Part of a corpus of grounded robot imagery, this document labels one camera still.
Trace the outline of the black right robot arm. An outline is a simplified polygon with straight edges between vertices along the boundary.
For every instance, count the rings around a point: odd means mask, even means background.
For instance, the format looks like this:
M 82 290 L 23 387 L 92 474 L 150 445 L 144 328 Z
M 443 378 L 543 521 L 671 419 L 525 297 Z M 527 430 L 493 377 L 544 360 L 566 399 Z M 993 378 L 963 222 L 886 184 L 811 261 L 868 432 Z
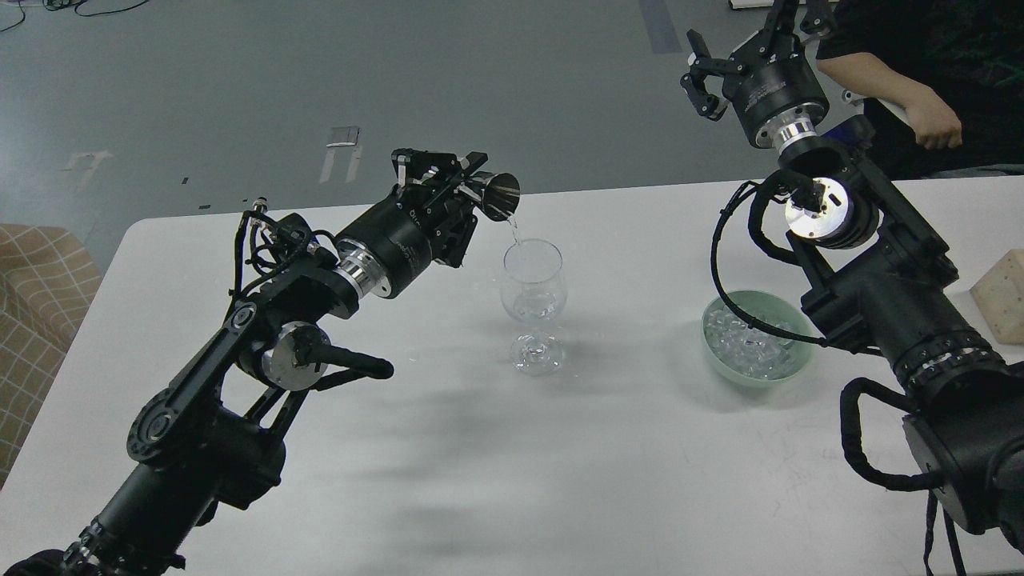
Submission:
M 874 485 L 926 492 L 924 553 L 942 518 L 962 575 L 957 529 L 998 529 L 1022 548 L 1022 364 L 1006 363 L 945 295 L 958 278 L 950 248 L 868 158 L 866 117 L 818 132 L 830 104 L 805 48 L 838 27 L 826 1 L 809 1 L 802 20 L 797 10 L 796 1 L 775 1 L 727 58 L 687 33 L 692 52 L 680 84 L 696 113 L 717 121 L 732 108 L 749 145 L 778 152 L 778 170 L 740 186 L 720 212 L 714 288 L 760 331 L 889 362 L 900 390 L 866 377 L 841 390 L 842 452 Z M 801 308 L 819 336 L 758 320 L 724 291 L 719 243 L 745 201 L 754 244 L 803 270 L 810 288 Z

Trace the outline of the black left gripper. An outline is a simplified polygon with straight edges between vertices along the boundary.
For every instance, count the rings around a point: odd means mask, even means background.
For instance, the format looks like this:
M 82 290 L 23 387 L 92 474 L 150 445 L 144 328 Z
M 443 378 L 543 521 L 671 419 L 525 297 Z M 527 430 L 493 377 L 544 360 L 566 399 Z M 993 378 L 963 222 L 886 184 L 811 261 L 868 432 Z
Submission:
M 361 291 L 397 298 L 432 263 L 461 268 L 482 208 L 483 192 L 472 180 L 489 156 L 471 152 L 392 150 L 396 183 L 391 194 L 340 230 L 335 247 L 343 260 L 362 268 Z M 407 186 L 427 186 L 406 199 Z

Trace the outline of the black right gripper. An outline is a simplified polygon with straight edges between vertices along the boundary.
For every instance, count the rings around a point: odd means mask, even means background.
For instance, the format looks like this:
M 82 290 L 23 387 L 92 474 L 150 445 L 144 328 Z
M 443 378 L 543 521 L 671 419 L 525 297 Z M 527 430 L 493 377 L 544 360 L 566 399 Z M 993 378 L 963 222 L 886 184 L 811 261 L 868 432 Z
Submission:
M 782 150 L 812 134 L 829 113 L 807 47 L 837 29 L 829 1 L 774 1 L 752 37 L 749 61 L 714 58 L 702 34 L 688 30 L 691 54 L 681 88 L 698 116 L 719 121 L 730 102 L 749 145 Z M 707 90 L 709 78 L 722 80 L 722 95 Z

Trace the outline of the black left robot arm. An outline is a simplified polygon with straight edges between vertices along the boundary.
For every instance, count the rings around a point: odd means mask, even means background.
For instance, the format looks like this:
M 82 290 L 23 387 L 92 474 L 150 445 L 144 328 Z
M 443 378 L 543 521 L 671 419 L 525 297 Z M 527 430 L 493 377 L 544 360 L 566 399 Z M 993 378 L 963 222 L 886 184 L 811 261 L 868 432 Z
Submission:
M 480 218 L 514 215 L 522 186 L 484 170 L 483 152 L 400 147 L 396 183 L 331 233 L 256 201 L 234 231 L 230 303 L 208 343 L 133 419 L 135 468 L 63 550 L 8 575 L 164 575 L 220 506 L 246 510 L 281 484 L 285 437 L 311 390 L 388 379 L 384 358 L 330 341 L 319 321 L 351 318 L 368 295 L 394 299 L 432 263 L 460 268 Z

